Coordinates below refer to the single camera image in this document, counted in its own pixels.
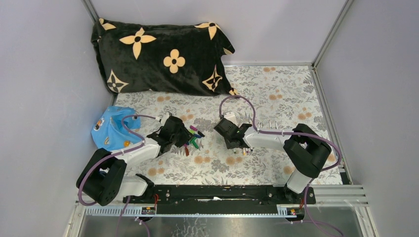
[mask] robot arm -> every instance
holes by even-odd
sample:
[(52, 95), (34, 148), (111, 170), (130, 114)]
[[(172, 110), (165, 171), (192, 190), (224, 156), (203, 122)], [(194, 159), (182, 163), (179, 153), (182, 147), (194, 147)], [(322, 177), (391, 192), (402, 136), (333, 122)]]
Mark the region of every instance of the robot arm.
[[(281, 135), (285, 131), (277, 129), (257, 131), (251, 124), (246, 123), (238, 127), (232, 112), (225, 113), (214, 129), (224, 137), (228, 149), (263, 147), (286, 152), (295, 165), (295, 171), (287, 181), (286, 187), (295, 194), (302, 193), (310, 180), (319, 176), (332, 151), (328, 144), (317, 139)], [(293, 131), (316, 135), (302, 123), (288, 132)]]
[[(78, 178), (76, 182), (77, 188), (80, 187), (82, 179), (96, 163), (110, 154), (122, 152), (121, 155), (104, 161), (92, 172), (83, 186), (83, 192), (102, 206), (109, 204), (115, 198), (142, 196), (147, 191), (151, 181), (146, 177), (124, 176), (125, 170), (147, 159), (153, 159), (168, 152), (172, 145), (181, 147), (193, 136), (185, 128), (182, 120), (172, 116), (170, 113), (167, 113), (160, 120), (160, 123), (163, 126), (147, 135), (145, 140), (140, 143), (111, 152), (103, 148), (98, 149)], [(144, 146), (135, 149), (143, 142), (145, 142)]]

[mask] aluminum frame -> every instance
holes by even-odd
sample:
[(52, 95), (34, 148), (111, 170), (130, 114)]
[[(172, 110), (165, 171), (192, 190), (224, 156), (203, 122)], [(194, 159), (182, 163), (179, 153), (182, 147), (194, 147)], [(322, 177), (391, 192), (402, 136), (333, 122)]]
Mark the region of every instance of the aluminum frame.
[(313, 82), (314, 82), (314, 87), (317, 91), (317, 96), (319, 97), (320, 108), (322, 109), (323, 116), (326, 120), (326, 126), (327, 126), (327, 129), (328, 129), (330, 140), (333, 143), (335, 143), (339, 147), (340, 151), (342, 152), (343, 157), (342, 157), (342, 162), (338, 167), (339, 171), (340, 172), (345, 171), (347, 176), (348, 176), (349, 182), (350, 182), (349, 184), (353, 184), (353, 179), (352, 179), (352, 176), (351, 176), (351, 172), (349, 170), (348, 161), (346, 160), (346, 156), (345, 156), (345, 152), (343, 150), (343, 147), (340, 145), (341, 142), (340, 142), (339, 136), (337, 135), (336, 126), (335, 126), (335, 123), (333, 122), (333, 117), (332, 117), (332, 114), (330, 113), (329, 104), (326, 100), (326, 96), (325, 96), (325, 93), (324, 93), (324, 90), (323, 90), (322, 83), (319, 80), (317, 70), (315, 68), (311, 67), (311, 66), (309, 67), (309, 70), (310, 70), (311, 77), (312, 77)]
[[(313, 185), (314, 193), (316, 195), (317, 204), (308, 205), (316, 207), (352, 207), (357, 215), (363, 236), (365, 237), (378, 237), (375, 223), (371, 217), (371, 210), (368, 206), (365, 197), (364, 189), (361, 185)], [(89, 200), (88, 196), (84, 195), (86, 201)], [(65, 237), (77, 237), (83, 225), (83, 219), (86, 215), (91, 215), (99, 210), (101, 216), (117, 216), (124, 207), (121, 201), (113, 201), (108, 206), (85, 207), (80, 203), (76, 203), (75, 211), (70, 227)], [(131, 209), (138, 209), (140, 206), (150, 206), (149, 204), (131, 204)], [(297, 205), (277, 205), (278, 210), (286, 207), (297, 207)], [(194, 215), (159, 215), (161, 217), (195, 217)], [(284, 218), (281, 215), (197, 215), (196, 217), (277, 217)]]
[(320, 61), (322, 60), (323, 55), (325, 54), (326, 50), (329, 47), (330, 42), (332, 41), (333, 37), (335, 36), (339, 26), (342, 24), (342, 21), (344, 20), (346, 14), (348, 13), (349, 9), (351, 8), (354, 0), (346, 0), (345, 4), (342, 7), (342, 10), (340, 10), (339, 15), (337, 16), (335, 23), (333, 24), (331, 30), (329, 31), (325, 42), (323, 43), (322, 47), (320, 48), (319, 53), (317, 54), (316, 58), (313, 61), (313, 67), (316, 68)]

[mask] enclosure floor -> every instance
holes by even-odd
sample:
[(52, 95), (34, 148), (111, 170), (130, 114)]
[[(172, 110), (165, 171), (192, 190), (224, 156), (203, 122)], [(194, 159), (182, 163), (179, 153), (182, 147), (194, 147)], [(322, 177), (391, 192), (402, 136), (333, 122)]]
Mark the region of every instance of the enclosure floor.
[[(317, 134), (329, 138), (325, 120), (307, 66), (226, 67), (227, 78), (256, 108), (260, 128), (292, 129), (305, 123)], [(223, 138), (214, 131), (218, 108), (226, 95), (198, 97), (165, 92), (121, 93), (115, 105), (132, 107), (139, 114), (162, 116), (165, 112), (194, 125), (205, 138), (197, 139), (200, 150), (173, 147), (162, 156), (147, 160), (127, 171), (144, 174), (155, 184), (283, 185), (294, 170), (285, 152), (255, 148), (248, 155), (239, 149), (227, 150)], [(228, 100), (223, 112), (233, 111), (237, 122), (249, 123), (252, 111), (244, 100)], [(139, 133), (156, 131), (155, 120), (142, 119)], [(329, 156), (325, 166), (335, 162)], [(342, 184), (338, 168), (322, 172), (313, 184)]]

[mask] pillow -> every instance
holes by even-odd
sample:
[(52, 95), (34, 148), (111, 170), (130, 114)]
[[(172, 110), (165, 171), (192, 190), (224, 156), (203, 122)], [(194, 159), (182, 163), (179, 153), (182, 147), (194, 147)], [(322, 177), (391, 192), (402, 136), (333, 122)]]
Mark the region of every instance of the pillow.
[(91, 42), (112, 93), (237, 94), (221, 62), (235, 50), (215, 23), (148, 26), (100, 18)]

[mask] white wall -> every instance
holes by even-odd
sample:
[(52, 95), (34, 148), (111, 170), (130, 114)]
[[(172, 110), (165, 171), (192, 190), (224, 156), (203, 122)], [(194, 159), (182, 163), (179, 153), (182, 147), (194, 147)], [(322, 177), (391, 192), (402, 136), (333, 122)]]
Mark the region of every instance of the white wall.
[(228, 63), (312, 62), (345, 0), (92, 0), (105, 19), (143, 25), (214, 21), (236, 53)]
[(419, 1), (355, 1), (318, 67), (381, 237), (417, 236)]
[(80, 0), (0, 1), (0, 236), (62, 236), (111, 95)]

